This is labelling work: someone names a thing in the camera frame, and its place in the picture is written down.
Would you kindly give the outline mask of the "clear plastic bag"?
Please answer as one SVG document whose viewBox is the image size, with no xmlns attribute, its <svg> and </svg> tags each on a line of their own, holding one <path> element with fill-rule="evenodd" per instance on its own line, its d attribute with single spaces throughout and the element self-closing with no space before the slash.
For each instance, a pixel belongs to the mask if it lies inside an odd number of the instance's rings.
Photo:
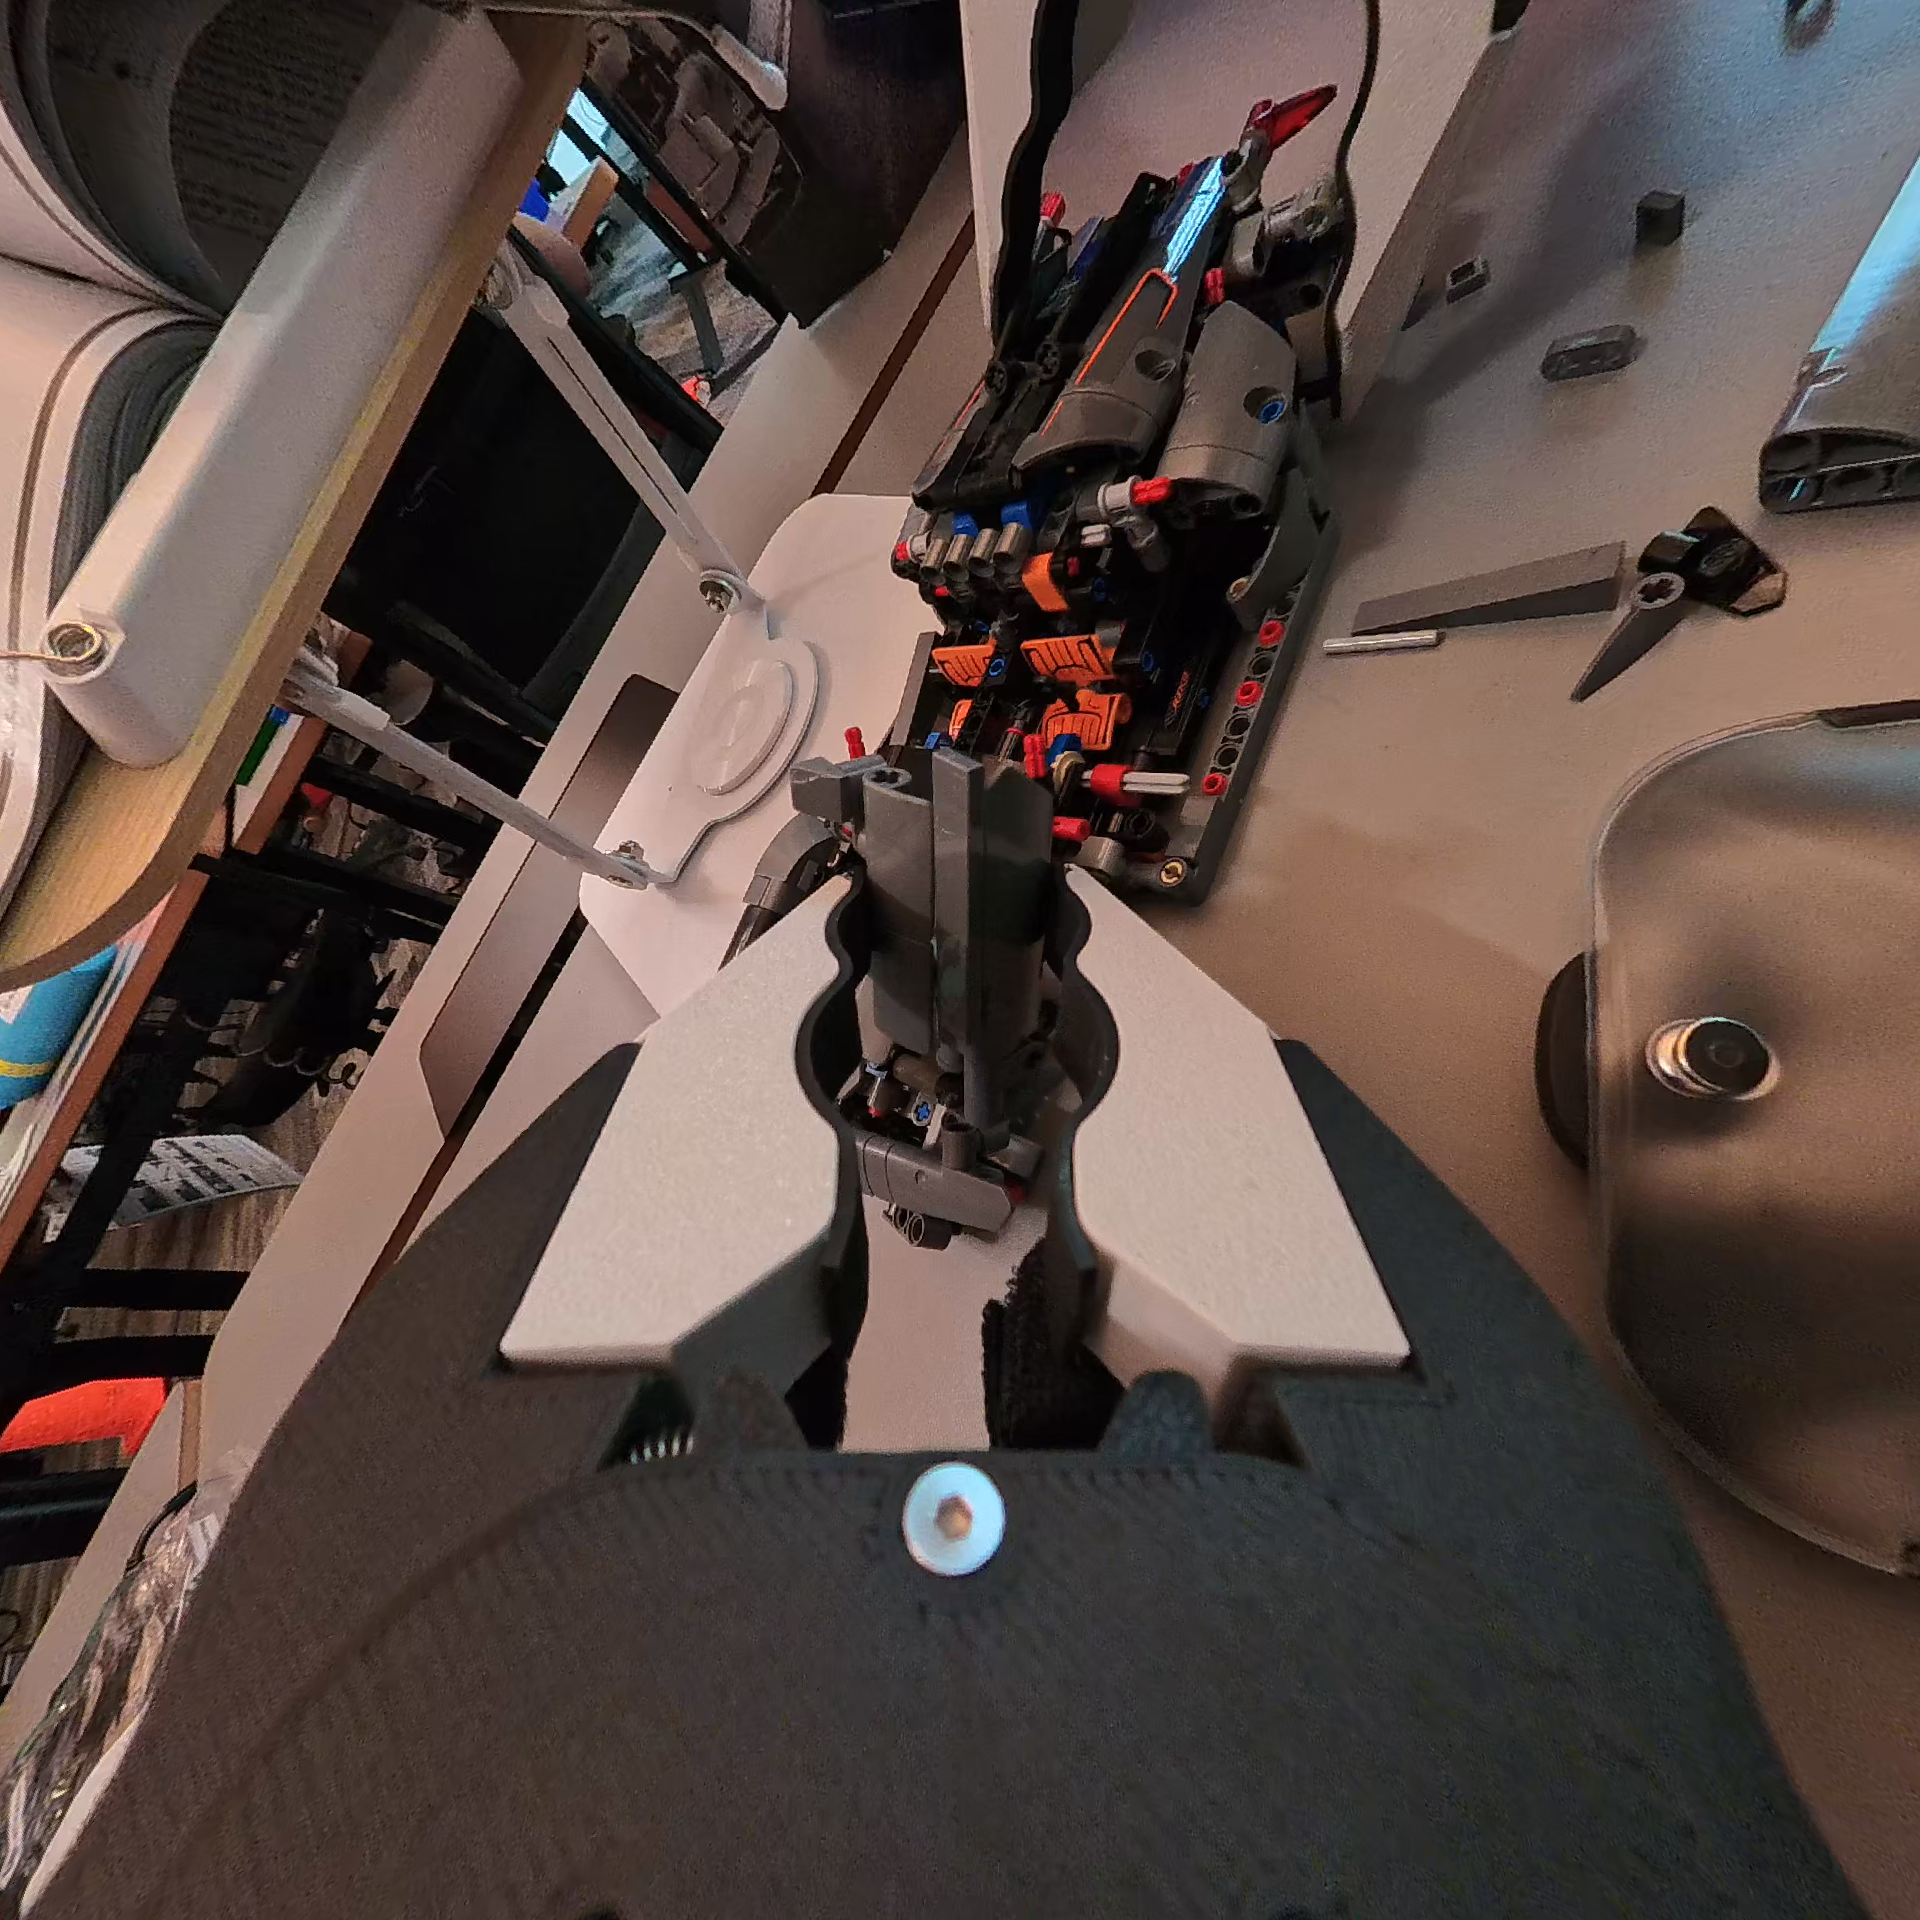
<svg viewBox="0 0 1920 1920">
<path fill-rule="evenodd" d="M 0 1784 L 0 1912 L 35 1912 L 100 1784 L 116 1776 L 120 1743 L 142 1733 L 176 1618 L 221 1530 L 233 1492 L 235 1481 L 206 1481 L 153 1514 L 84 1652 L 16 1751 Z"/>
</svg>

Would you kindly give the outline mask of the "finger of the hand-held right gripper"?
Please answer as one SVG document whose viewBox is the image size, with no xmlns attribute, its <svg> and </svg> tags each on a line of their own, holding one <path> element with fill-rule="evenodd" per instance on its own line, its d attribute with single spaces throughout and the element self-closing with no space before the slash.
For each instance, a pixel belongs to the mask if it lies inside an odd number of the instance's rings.
<svg viewBox="0 0 1920 1920">
<path fill-rule="evenodd" d="M 1355 421 L 1444 250 L 1467 128 L 1523 0 L 1368 0 L 1361 76 L 1336 141 L 1336 286 L 1311 413 Z"/>
<path fill-rule="evenodd" d="M 974 277 L 987 344 L 1012 286 L 1010 242 L 1036 242 L 1042 164 L 1076 97 L 1076 0 L 959 0 Z"/>
</svg>

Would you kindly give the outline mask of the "lego car model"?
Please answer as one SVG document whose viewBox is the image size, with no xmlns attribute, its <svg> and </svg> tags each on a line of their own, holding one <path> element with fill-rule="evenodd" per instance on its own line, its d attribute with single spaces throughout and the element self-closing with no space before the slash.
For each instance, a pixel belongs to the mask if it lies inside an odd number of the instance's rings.
<svg viewBox="0 0 1920 1920">
<path fill-rule="evenodd" d="M 1229 151 L 1144 171 L 1076 235 L 1042 191 L 994 358 L 891 545 L 932 629 L 883 749 L 841 736 L 841 764 L 1021 764 L 1057 800 L 1063 875 L 1209 902 L 1299 657 L 1287 629 L 1324 565 L 1293 326 L 1321 334 L 1336 286 L 1336 175 L 1264 205 L 1271 151 L 1324 107 L 1336 82 L 1252 104 Z M 848 828 L 779 828 L 726 960 L 848 863 Z M 959 1082 L 868 1019 L 834 1110 L 900 1241 L 994 1241 L 1012 1222 L 1063 1082 L 1045 1044 L 1042 969 L 1036 1101 L 981 1146 Z"/>
</svg>

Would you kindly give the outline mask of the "printed paper sheet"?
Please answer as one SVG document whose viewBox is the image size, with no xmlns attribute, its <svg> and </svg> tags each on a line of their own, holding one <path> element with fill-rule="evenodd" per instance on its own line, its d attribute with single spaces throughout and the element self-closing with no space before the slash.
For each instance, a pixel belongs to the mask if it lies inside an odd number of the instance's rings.
<svg viewBox="0 0 1920 1920">
<path fill-rule="evenodd" d="M 258 1136 L 153 1136 L 126 1181 L 126 1194 L 106 1210 L 106 1235 L 221 1205 L 221 1198 L 258 1198 L 258 1194 L 291 1194 L 307 1170 L 268 1154 Z"/>
</svg>

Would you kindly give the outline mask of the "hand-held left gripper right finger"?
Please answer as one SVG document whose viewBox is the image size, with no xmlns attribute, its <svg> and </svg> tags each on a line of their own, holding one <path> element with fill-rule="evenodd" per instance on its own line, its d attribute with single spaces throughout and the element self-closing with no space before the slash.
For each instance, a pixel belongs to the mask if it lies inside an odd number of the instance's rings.
<svg viewBox="0 0 1920 1920">
<path fill-rule="evenodd" d="M 1271 1027 L 1090 875 L 1045 969 L 1076 1110 L 981 1316 L 987 1446 L 1095 1452 L 1137 1380 L 1187 1374 L 1209 1446 L 1264 1452 L 1271 1374 L 1393 1374 L 1408 1334 Z"/>
</svg>

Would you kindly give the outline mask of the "orange box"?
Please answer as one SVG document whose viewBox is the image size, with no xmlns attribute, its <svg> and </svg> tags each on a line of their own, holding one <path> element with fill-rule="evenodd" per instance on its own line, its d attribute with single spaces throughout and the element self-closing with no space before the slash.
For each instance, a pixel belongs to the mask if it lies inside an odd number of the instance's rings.
<svg viewBox="0 0 1920 1920">
<path fill-rule="evenodd" d="M 120 1456 L 139 1456 L 165 1401 L 169 1401 L 165 1374 L 73 1380 L 19 1401 L 19 1414 L 0 1427 L 0 1452 L 16 1456 L 16 1452 L 116 1446 Z"/>
</svg>

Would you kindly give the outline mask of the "black metal rack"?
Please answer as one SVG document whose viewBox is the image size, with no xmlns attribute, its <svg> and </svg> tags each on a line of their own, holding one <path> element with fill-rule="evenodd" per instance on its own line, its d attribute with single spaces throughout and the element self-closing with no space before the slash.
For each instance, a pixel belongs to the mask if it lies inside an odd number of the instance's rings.
<svg viewBox="0 0 1920 1920">
<path fill-rule="evenodd" d="M 388 882 L 320 853 L 195 858 L 206 892 L 184 912 L 153 985 L 126 985 L 126 1035 L 84 1099 L 97 1165 L 47 1235 L 47 1181 L 8 1245 L 0 1414 L 73 1380 L 195 1380 L 210 1334 L 58 1334 L 68 1316 L 221 1316 L 235 1267 L 97 1267 L 106 1210 L 153 1136 L 254 1136 L 307 1087 L 337 1082 L 337 1055 L 378 1044 L 388 946 L 438 946 L 453 886 Z"/>
</svg>

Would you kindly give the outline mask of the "grey curved lego panel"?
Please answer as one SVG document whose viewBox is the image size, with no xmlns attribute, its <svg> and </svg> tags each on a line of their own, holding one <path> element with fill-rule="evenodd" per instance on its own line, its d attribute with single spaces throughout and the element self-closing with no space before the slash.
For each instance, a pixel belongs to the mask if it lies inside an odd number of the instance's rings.
<svg viewBox="0 0 1920 1920">
<path fill-rule="evenodd" d="M 1920 171 L 1907 171 L 1836 310 L 1821 311 L 1792 412 L 1758 458 L 1769 520 L 1920 496 Z"/>
</svg>

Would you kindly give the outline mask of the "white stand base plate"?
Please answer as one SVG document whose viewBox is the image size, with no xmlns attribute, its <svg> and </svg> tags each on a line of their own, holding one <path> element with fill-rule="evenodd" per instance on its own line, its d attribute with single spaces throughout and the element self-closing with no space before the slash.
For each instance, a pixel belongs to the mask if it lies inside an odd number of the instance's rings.
<svg viewBox="0 0 1920 1920">
<path fill-rule="evenodd" d="M 900 724 L 923 631 L 920 585 L 891 574 L 900 520 L 900 496 L 813 496 L 779 524 L 750 574 L 753 604 L 734 604 L 716 629 L 597 828 L 606 853 L 633 844 L 652 886 L 628 892 L 583 882 L 576 912 L 652 1014 L 675 1014 L 722 969 L 741 892 L 771 837 L 797 815 L 788 773 L 813 757 L 841 764 L 841 736 L 883 749 Z M 813 730 L 788 736 L 797 757 L 779 776 L 753 776 L 734 800 L 700 800 L 687 783 L 691 713 L 726 690 L 734 663 L 759 648 L 816 657 Z"/>
</svg>

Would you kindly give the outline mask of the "grey lego side panel assembly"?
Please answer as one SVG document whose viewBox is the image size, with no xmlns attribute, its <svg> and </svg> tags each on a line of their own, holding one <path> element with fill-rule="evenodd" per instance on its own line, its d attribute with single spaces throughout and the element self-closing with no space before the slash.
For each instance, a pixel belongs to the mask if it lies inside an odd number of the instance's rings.
<svg viewBox="0 0 1920 1920">
<path fill-rule="evenodd" d="M 959 1082 L 959 1121 L 1010 1146 L 1036 1101 L 1057 800 L 1021 764 L 797 764 L 797 815 L 848 828 L 868 902 L 868 1019 Z"/>
</svg>

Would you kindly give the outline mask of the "white book stand ledge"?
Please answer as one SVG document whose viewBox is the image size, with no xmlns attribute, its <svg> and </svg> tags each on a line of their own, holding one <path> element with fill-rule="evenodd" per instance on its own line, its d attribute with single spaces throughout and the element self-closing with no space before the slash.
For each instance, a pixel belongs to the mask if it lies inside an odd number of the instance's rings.
<svg viewBox="0 0 1920 1920">
<path fill-rule="evenodd" d="M 291 562 L 324 471 L 520 107 L 489 19 L 399 6 L 153 453 L 47 616 L 47 669 L 84 736 L 126 773 L 184 757 L 242 629 Z"/>
</svg>

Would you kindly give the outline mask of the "long grey lego wedge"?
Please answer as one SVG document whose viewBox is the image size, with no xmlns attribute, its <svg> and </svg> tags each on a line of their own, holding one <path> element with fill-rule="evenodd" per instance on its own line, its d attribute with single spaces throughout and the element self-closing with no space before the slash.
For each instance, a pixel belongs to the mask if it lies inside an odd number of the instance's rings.
<svg viewBox="0 0 1920 1920">
<path fill-rule="evenodd" d="M 1560 619 L 1560 616 L 1616 616 L 1619 604 L 1626 545 L 1587 545 L 1560 562 L 1523 562 L 1496 574 L 1461 574 L 1444 585 L 1405 585 L 1355 604 L 1348 631 L 1450 631 L 1450 629 L 1513 629 L 1513 619 Z"/>
</svg>

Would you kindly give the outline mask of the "clear round disc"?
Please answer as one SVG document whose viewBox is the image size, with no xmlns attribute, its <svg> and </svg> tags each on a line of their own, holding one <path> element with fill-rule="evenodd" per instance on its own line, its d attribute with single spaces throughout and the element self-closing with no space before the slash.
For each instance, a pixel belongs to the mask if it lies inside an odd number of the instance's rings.
<svg viewBox="0 0 1920 1920">
<path fill-rule="evenodd" d="M 726 690 L 716 690 L 687 736 L 687 783 L 700 800 L 734 800 L 753 776 L 779 776 L 797 749 L 788 736 L 813 730 L 816 711 L 816 657 L 813 648 L 759 648 L 734 663 Z"/>
</svg>

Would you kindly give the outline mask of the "black lego pin connector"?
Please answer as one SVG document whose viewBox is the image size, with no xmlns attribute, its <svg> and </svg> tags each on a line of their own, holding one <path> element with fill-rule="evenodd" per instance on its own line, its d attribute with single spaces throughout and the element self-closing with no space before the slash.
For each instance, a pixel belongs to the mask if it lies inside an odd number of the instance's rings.
<svg viewBox="0 0 1920 1920">
<path fill-rule="evenodd" d="M 1665 597 L 1715 616 L 1777 616 L 1792 590 L 1792 574 L 1715 507 L 1693 511 L 1679 531 L 1652 531 L 1642 545 L 1642 576 L 1663 576 Z"/>
</svg>

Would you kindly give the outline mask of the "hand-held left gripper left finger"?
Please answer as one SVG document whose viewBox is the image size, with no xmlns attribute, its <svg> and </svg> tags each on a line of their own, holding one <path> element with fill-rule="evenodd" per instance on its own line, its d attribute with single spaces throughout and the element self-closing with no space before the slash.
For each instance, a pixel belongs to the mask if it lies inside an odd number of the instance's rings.
<svg viewBox="0 0 1920 1920">
<path fill-rule="evenodd" d="M 813 1452 L 841 1446 L 861 1198 L 834 1110 L 856 1072 L 868 902 L 821 882 L 620 1055 L 613 1110 L 505 1325 L 510 1366 L 726 1374 Z"/>
</svg>

